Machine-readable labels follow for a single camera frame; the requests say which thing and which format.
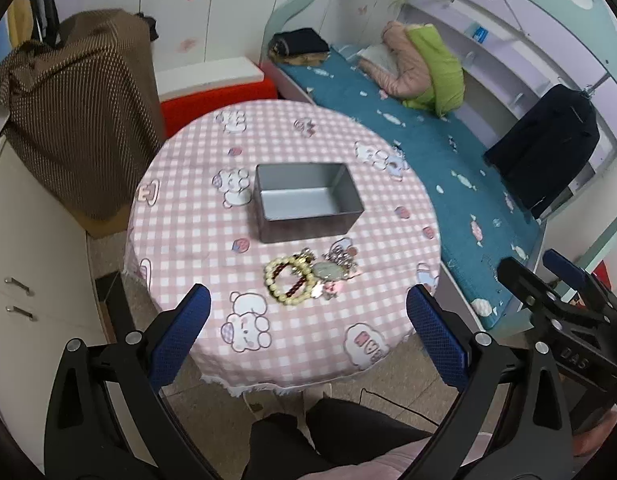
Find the white cabinet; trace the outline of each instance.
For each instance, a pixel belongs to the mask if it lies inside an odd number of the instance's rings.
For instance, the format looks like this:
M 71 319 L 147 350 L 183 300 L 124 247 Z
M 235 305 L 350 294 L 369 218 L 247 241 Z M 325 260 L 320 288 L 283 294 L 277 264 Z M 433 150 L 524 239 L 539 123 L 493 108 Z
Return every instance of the white cabinet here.
M 21 285 L 8 285 L 13 278 Z M 6 144 L 0 155 L 0 291 L 41 312 L 100 330 L 86 232 Z
M 87 345 L 106 342 L 86 232 L 6 144 L 0 154 L 0 415 L 37 465 L 44 462 L 55 373 L 74 337 Z
M 7 312 L 12 306 L 33 314 L 36 320 Z M 105 343 L 101 330 L 71 325 L 41 311 L 33 302 L 14 302 L 0 292 L 0 415 L 35 464 L 44 462 L 48 399 L 64 346 L 72 337 L 88 345 Z

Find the round table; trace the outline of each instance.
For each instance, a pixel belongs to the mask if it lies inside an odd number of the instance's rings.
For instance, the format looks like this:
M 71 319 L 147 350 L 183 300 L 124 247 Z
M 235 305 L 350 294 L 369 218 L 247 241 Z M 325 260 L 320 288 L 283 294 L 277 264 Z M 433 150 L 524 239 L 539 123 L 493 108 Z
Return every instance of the round table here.
M 259 163 L 344 162 L 365 211 L 342 236 L 258 241 Z M 264 283 L 273 259 L 351 244 L 361 274 L 335 298 L 278 303 Z M 175 308 L 194 283 L 212 306 L 191 356 L 233 394 L 277 390 L 365 370 L 413 332 L 408 289 L 434 291 L 441 262 L 428 194 L 400 151 L 349 117 L 315 105 L 253 101 L 212 112 L 168 140 L 138 186 L 125 270 L 157 308 Z

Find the metal baking pan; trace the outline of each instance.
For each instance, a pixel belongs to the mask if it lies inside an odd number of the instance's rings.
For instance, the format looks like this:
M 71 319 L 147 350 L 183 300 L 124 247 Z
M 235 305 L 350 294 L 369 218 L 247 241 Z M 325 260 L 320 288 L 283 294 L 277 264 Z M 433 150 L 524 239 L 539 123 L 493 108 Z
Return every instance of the metal baking pan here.
M 346 164 L 259 164 L 255 208 L 265 244 L 346 234 L 364 212 Z

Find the screw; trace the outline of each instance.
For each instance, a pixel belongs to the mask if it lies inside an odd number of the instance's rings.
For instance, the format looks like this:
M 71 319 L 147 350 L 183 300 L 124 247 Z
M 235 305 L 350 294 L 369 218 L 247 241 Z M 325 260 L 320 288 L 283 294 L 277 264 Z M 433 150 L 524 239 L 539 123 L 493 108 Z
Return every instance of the screw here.
M 124 341 L 126 341 L 127 344 L 129 345 L 136 345 L 141 340 L 142 340 L 142 333 L 136 330 L 134 332 L 128 332 L 126 337 L 124 338 Z
M 478 345 L 488 346 L 493 342 L 493 338 L 490 337 L 486 332 L 479 332 L 475 334 L 475 341 L 477 341 Z
M 548 354 L 548 345 L 543 341 L 538 341 L 535 343 L 535 350 L 540 354 Z
M 66 343 L 66 350 L 69 352 L 74 352 L 77 350 L 82 342 L 79 339 L 71 339 L 68 343 Z

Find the person's leg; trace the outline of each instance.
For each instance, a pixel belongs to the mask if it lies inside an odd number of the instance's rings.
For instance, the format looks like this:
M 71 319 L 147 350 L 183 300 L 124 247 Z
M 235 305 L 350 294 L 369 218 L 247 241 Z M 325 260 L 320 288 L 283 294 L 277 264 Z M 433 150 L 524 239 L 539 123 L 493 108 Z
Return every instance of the person's leg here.
M 306 413 L 315 449 L 335 465 L 360 464 L 431 436 L 366 406 L 322 399 Z
M 298 420 L 286 413 L 273 413 L 255 422 L 250 446 L 242 480 L 297 480 L 333 468 L 298 430 Z

